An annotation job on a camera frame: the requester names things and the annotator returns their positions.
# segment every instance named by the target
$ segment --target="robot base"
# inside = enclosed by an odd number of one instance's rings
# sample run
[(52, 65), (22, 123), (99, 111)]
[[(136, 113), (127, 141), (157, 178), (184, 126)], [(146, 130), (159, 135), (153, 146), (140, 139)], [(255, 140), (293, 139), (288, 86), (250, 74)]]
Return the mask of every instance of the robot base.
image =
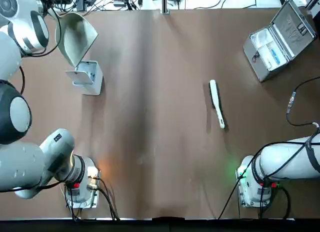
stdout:
[[(240, 166), (235, 172), (235, 178), (236, 181), (238, 181), (239, 176), (243, 173), (243, 168)], [(238, 196), (239, 196), (239, 203), (242, 207), (245, 208), (259, 208), (260, 207), (260, 202), (259, 201), (253, 201), (250, 199), (249, 195), (249, 185), (248, 181), (246, 180), (246, 176), (244, 176), (242, 179), (240, 179), (237, 189), (238, 189)], [(267, 206), (270, 203), (270, 199), (266, 199), (263, 201), (261, 204), (262, 207)]]
[[(71, 189), (73, 208), (97, 208), (99, 191), (89, 189), (89, 187), (99, 187), (100, 181), (92, 179), (92, 177), (101, 177), (101, 171), (95, 167), (90, 158), (83, 157), (83, 160), (85, 163), (83, 180), (78, 188)], [(71, 193), (69, 189), (67, 189), (66, 200), (71, 207)]]

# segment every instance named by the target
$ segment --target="white dustpan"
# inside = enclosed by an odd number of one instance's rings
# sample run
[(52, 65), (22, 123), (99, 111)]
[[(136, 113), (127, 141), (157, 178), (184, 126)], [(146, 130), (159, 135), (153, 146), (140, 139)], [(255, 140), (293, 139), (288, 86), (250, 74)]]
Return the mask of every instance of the white dustpan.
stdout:
[[(53, 11), (49, 10), (49, 13), (57, 22), (55, 42), (58, 43), (60, 29), (57, 17)], [(86, 19), (77, 13), (68, 13), (63, 17), (57, 16), (60, 20), (62, 34), (58, 48), (69, 64), (76, 67), (98, 37), (98, 33)]]

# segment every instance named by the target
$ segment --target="metal pole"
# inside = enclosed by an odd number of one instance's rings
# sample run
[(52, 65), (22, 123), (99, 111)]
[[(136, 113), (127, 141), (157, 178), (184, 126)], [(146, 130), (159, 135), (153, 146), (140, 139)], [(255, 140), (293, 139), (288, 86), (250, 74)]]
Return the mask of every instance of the metal pole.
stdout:
[(167, 0), (162, 0), (162, 10), (161, 10), (161, 12), (163, 14), (168, 13)]

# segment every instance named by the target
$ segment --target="connector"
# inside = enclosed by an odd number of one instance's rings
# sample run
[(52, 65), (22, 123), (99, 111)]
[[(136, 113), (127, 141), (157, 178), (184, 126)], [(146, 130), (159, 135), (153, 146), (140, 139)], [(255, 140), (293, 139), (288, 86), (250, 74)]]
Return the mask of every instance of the connector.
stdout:
[(290, 110), (291, 110), (291, 107), (295, 101), (295, 96), (296, 96), (296, 92), (293, 92), (292, 95), (291, 95), (291, 98), (290, 98), (290, 101), (289, 101), (289, 104), (288, 104), (288, 107), (286, 109), (286, 113), (289, 114), (290, 113)]
[(176, 3), (178, 5), (178, 9), (180, 9), (180, 2), (181, 2), (181, 0), (176, 0)]
[(144, 0), (138, 0), (139, 7), (142, 7), (143, 3), (144, 3)]
[(97, 190), (98, 189), (98, 185), (96, 185), (96, 184), (88, 184), (86, 187), (88, 189), (91, 189), (91, 190)]

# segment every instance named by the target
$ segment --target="case lid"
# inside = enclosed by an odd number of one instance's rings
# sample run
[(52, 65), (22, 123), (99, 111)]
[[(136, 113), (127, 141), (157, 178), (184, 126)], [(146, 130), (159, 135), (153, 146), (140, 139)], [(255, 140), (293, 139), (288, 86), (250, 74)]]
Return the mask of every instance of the case lid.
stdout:
[(293, 0), (283, 4), (269, 27), (289, 60), (293, 60), (316, 38), (316, 33)]

